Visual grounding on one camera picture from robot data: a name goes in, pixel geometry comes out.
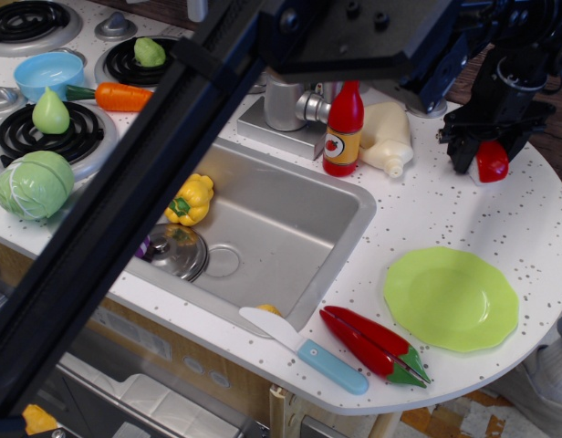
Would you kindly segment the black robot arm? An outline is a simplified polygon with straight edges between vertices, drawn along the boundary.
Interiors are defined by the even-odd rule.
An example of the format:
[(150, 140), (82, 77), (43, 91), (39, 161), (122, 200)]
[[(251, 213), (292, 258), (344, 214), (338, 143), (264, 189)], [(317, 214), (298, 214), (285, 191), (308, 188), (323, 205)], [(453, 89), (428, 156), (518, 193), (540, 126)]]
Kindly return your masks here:
[(361, 79), (422, 111), (494, 44), (533, 81), (562, 69), (562, 1), (220, 1), (0, 309), (0, 436), (87, 322), (265, 68)]

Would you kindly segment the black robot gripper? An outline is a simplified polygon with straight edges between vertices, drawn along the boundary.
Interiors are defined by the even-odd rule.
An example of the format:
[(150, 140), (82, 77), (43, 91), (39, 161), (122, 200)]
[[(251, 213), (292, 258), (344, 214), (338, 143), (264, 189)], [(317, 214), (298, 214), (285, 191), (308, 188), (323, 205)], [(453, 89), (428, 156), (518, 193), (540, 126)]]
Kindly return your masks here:
[(490, 49), (467, 104), (444, 117), (439, 142), (456, 173), (467, 173), (482, 141), (499, 140), (511, 162), (555, 109), (535, 100), (546, 85), (547, 56), (533, 47)]

